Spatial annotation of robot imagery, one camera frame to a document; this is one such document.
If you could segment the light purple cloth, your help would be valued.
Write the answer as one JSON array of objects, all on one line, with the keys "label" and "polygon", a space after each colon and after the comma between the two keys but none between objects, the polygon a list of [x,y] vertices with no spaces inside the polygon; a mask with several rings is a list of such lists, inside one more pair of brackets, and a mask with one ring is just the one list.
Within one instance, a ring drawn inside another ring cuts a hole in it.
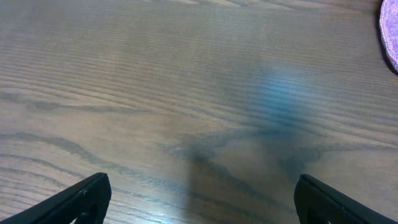
[{"label": "light purple cloth", "polygon": [[397,0],[382,1],[379,28],[386,55],[397,71]]}]

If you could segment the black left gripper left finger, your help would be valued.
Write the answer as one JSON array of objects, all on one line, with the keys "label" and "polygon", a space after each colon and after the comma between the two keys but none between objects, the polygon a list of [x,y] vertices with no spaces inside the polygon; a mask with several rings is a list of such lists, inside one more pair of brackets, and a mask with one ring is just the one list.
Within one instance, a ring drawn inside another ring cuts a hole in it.
[{"label": "black left gripper left finger", "polygon": [[1,224],[102,224],[110,200],[108,175],[98,172]]}]

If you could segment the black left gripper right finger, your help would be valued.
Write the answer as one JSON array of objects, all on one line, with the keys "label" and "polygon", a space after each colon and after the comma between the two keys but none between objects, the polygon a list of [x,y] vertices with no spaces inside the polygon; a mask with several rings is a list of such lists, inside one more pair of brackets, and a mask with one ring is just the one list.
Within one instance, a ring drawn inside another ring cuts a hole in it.
[{"label": "black left gripper right finger", "polygon": [[397,224],[308,174],[298,179],[294,204],[301,224]]}]

